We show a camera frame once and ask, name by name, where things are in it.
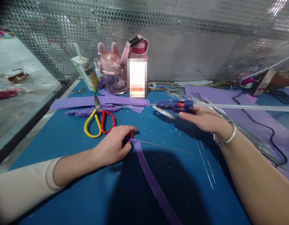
silver bracelet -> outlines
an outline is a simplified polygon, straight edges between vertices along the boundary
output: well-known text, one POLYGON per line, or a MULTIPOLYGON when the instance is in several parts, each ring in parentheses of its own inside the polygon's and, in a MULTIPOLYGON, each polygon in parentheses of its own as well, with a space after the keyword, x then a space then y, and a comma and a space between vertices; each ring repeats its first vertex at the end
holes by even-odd
POLYGON ((215 143, 217 143, 218 145, 222 145, 222 144, 229 144, 233 139, 234 139, 234 137, 235 137, 235 134, 236 134, 236 131, 237 131, 237 127, 236 127, 236 125, 231 121, 231 120, 229 120, 228 121, 229 123, 231 123, 231 124, 233 124, 233 133, 232 133, 232 135, 231 135, 231 137, 229 138, 229 140, 227 140, 226 142, 224 142, 224 143, 219 143, 219 142, 217 142, 216 140, 215 140, 215 134, 213 134, 213 140, 215 141, 215 143))

purple foam sheet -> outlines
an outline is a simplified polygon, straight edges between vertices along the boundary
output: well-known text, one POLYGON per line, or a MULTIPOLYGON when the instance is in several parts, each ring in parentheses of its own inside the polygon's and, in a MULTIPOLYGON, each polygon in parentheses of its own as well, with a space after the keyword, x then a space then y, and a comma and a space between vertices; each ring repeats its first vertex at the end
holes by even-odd
MULTIPOLYGON (((101 105, 103 104, 124 104, 124 105, 136 105, 135 108, 131 108, 133 111, 141 113, 144 106, 150 106, 150 101, 148 99, 142 98, 129 98, 129 97, 119 97, 119 96, 98 96, 101 105)), ((51 105, 51 109, 67 109, 76 107, 93 106, 94 97, 74 97, 74 98, 60 98, 56 99, 51 105)))
MULTIPOLYGON (((103 83, 104 83, 104 79, 102 78, 99 83, 98 83, 98 91, 101 95, 105 95, 105 96, 116 96, 114 94, 111 94, 109 91, 105 90, 103 88, 103 83)), ((137 112, 137 113, 141 113, 143 110, 144 110, 144 107, 143 106, 134 106, 133 108, 129 108, 131 109, 132 111, 134 112, 137 112)))
POLYGON ((134 143, 136 155, 138 161, 140 163, 140 167, 144 173, 144 176, 160 206, 163 213, 165 214, 167 220, 172 225, 182 225, 182 222, 178 218, 177 214, 175 213, 174 209, 172 208, 170 202, 168 201, 167 197, 165 196, 164 192, 162 191, 160 185, 158 184, 153 172, 150 169, 150 166, 145 159, 145 155, 141 149, 141 144, 139 140, 135 138, 130 138, 130 141, 134 143))
MULTIPOLYGON (((205 97, 208 100, 214 103, 222 103, 222 104, 237 104, 232 97, 239 95, 240 91, 227 91, 217 88, 211 87, 200 87, 200 86, 185 86, 186 95, 189 97, 193 97, 192 93, 200 93, 201 97, 205 97)), ((242 105, 257 105, 252 102, 249 98, 247 98, 244 94, 237 98, 237 100, 242 105)), ((223 108, 223 110, 237 123, 241 126, 249 130, 256 137, 270 144, 270 136, 272 135, 272 131, 264 126, 261 126, 255 122, 253 122, 242 110, 239 109, 227 109, 223 108)), ((256 121, 261 124, 272 127, 275 131, 275 135, 273 137, 274 143, 279 147, 281 151, 287 156, 288 163, 285 167, 289 168, 289 131, 281 125, 278 121, 276 121, 271 115, 269 115, 266 111, 261 110, 246 110, 246 112, 256 121)), ((283 157, 280 154, 277 154, 280 158, 280 162, 283 162, 283 157)), ((289 179, 289 171, 279 168, 281 172, 289 179)))

red scissor handle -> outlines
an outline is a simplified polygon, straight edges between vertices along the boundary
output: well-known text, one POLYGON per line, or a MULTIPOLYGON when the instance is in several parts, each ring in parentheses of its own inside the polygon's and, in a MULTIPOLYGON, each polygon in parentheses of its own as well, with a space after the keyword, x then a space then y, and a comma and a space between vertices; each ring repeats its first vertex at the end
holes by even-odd
POLYGON ((109 133, 109 132, 112 130, 112 128, 111 128, 109 131, 105 131, 105 130, 104 130, 104 126, 105 126, 105 114, 108 114, 109 116, 112 117, 112 119, 113 119, 112 128, 114 128, 114 127, 116 126, 116 118, 115 118, 114 115, 112 115, 110 112, 108 112, 108 111, 106 111, 106 110, 103 110, 103 111, 102 111, 101 130, 102 130, 102 133, 107 134, 107 133, 109 133))

scissors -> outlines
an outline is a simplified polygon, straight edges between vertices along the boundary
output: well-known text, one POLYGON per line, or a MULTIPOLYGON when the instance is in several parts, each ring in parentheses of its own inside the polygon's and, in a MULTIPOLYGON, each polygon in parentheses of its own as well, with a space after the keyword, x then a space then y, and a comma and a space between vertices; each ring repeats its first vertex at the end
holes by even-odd
POLYGON ((98 137, 100 137, 102 135, 102 133, 107 134, 107 133, 109 133, 112 130, 112 128, 114 128, 116 126, 116 119, 115 119, 114 115, 112 115, 110 112, 108 112, 106 110, 102 110, 99 98, 97 97, 96 93, 94 95, 94 98, 95 98, 95 109, 93 110, 92 114, 89 116, 89 118, 87 119, 87 121, 84 124, 84 132, 90 138, 98 138, 98 137), (98 118, 98 114, 97 114, 98 112, 102 113, 102 122, 101 123, 100 123, 100 120, 98 118), (110 115, 112 117, 112 119, 113 119, 113 125, 112 125, 112 128, 109 131, 105 131, 104 130, 104 123, 105 123, 105 115, 106 114, 110 115), (88 123, 93 118, 93 116, 95 116, 95 119, 96 119, 96 122, 97 122, 98 128, 99 128, 99 134, 97 134, 97 135, 92 135, 87 130, 88 123))

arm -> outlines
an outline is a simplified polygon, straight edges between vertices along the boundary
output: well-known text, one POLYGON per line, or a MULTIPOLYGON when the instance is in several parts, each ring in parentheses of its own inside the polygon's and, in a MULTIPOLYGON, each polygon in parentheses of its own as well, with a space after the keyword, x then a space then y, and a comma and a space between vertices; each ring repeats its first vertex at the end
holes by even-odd
POLYGON ((114 127, 93 149, 0 174, 0 224, 8 224, 76 178, 122 160, 133 137, 133 126, 114 127))
MULTIPOLYGON (((179 113, 179 117, 215 133, 220 143, 231 137, 232 125, 219 114, 209 108, 196 108, 195 112, 195 115, 179 113)), ((221 149, 253 224, 289 224, 289 181, 240 131, 229 144, 221 145, 221 149)))

